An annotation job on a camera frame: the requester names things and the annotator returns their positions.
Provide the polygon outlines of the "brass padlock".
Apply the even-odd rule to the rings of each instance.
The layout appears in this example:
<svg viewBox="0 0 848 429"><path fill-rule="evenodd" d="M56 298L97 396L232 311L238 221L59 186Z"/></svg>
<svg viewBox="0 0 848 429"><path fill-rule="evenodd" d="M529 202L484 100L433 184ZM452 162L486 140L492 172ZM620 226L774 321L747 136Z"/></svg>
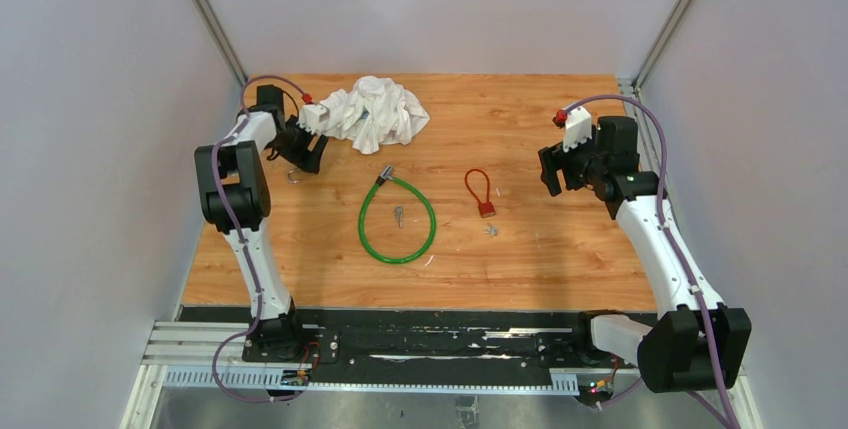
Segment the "brass padlock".
<svg viewBox="0 0 848 429"><path fill-rule="evenodd" d="M303 181L303 172L298 168L292 168L286 173L286 179L289 184L300 184Z"/></svg>

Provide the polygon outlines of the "silver key bunch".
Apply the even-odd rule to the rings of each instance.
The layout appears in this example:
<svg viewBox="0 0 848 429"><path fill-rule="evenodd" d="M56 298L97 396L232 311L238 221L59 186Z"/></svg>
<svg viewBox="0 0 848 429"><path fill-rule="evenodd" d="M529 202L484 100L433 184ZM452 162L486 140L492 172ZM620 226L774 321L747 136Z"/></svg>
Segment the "silver key bunch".
<svg viewBox="0 0 848 429"><path fill-rule="evenodd" d="M394 209L394 217L399 228L403 227L403 207L396 206Z"/></svg>

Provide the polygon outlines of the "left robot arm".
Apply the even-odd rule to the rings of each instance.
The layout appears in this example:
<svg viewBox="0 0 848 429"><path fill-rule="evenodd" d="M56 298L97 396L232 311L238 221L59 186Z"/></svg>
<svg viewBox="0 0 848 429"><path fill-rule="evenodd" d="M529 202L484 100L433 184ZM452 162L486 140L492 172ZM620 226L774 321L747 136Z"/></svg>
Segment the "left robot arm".
<svg viewBox="0 0 848 429"><path fill-rule="evenodd" d="M248 360L293 362L308 346L271 247L271 194L262 163L281 158L306 174L320 170L328 139L309 133L286 113L293 99L276 85L257 86L254 104L224 138L194 151L202 214L233 250L251 296L252 321L244 340Z"/></svg>

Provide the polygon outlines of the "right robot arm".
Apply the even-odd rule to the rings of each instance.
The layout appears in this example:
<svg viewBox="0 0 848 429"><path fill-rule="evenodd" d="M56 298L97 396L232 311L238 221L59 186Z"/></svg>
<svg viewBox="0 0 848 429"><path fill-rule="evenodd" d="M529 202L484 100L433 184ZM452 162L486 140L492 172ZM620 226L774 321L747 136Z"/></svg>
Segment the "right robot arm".
<svg viewBox="0 0 848 429"><path fill-rule="evenodd" d="M594 120L578 108L553 122L563 139L539 150L541 181L552 196L588 188L605 204L637 253L657 309L652 326L612 310L580 313L574 357L594 366L614 355L635 365L655 393L733 388L751 320L725 304L680 241L658 174L640 168L636 121Z"/></svg>

